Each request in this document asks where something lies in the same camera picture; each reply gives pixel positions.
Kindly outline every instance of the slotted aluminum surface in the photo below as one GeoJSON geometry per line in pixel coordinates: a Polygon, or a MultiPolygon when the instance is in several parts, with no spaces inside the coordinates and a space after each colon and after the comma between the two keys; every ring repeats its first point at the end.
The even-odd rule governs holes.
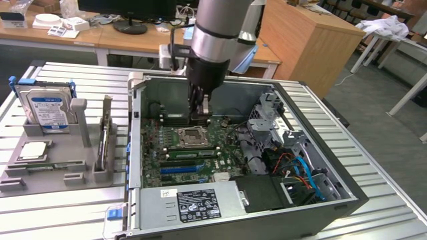
{"type": "MultiPolygon", "coordinates": [[[[104,211],[123,202],[125,181],[125,146],[128,131],[127,80],[131,68],[47,62],[29,67],[25,78],[43,81],[73,79],[77,97],[87,98],[87,122],[97,123],[103,98],[112,100],[112,121],[119,125],[115,150],[113,186],[0,198],[0,239],[103,239],[104,211]]],[[[346,218],[307,240],[320,239],[427,239],[426,215],[412,203],[384,170],[364,151],[346,128],[332,117],[310,89],[298,82],[282,82],[298,107],[318,130],[342,164],[370,197],[368,202],[346,218]]],[[[294,128],[298,122],[290,113],[294,128]]],[[[0,173],[24,131],[25,114],[19,100],[9,95],[0,107],[0,173]]]]}

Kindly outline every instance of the warning label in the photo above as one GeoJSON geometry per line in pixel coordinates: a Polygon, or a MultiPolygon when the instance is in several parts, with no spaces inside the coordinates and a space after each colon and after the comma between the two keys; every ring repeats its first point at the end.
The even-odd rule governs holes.
{"type": "Polygon", "coordinates": [[[214,189],[179,192],[176,197],[179,218],[183,223],[222,217],[214,189]]]}

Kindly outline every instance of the wooden cabinet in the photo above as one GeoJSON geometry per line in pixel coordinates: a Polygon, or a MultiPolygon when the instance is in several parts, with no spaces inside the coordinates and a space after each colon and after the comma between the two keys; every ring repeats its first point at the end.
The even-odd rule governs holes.
{"type": "Polygon", "coordinates": [[[323,98],[364,34],[335,15],[267,0],[260,39],[282,61],[274,79],[306,82],[323,98]]]}

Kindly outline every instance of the gray floor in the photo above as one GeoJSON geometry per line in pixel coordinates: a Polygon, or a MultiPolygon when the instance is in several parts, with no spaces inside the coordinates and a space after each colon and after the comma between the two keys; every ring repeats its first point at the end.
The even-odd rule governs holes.
{"type": "MultiPolygon", "coordinates": [[[[348,69],[358,57],[356,54],[351,57],[338,83],[350,75],[348,69]]],[[[0,102],[11,91],[9,76],[20,77],[32,60],[96,64],[92,53],[0,45],[0,102]]],[[[151,66],[147,59],[133,58],[133,67],[151,66]]],[[[348,120],[351,133],[426,212],[427,144],[422,144],[419,137],[427,132],[427,109],[410,102],[395,117],[386,114],[407,91],[371,65],[363,67],[344,84],[332,87],[326,99],[348,120]]]]}
{"type": "MultiPolygon", "coordinates": [[[[354,54],[336,83],[348,76],[359,55],[354,54]]],[[[391,110],[408,89],[374,65],[362,67],[334,86],[326,99],[350,122],[348,130],[392,179],[427,212],[427,109],[408,102],[394,117],[391,110]]]]}

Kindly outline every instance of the white cloth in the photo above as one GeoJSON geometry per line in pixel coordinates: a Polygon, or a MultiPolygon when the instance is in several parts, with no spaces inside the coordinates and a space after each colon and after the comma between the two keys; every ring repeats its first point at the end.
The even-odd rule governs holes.
{"type": "Polygon", "coordinates": [[[372,21],[363,20],[355,27],[366,32],[363,38],[375,33],[395,42],[403,40],[410,33],[407,25],[398,21],[398,16],[395,15],[386,19],[372,21]]]}

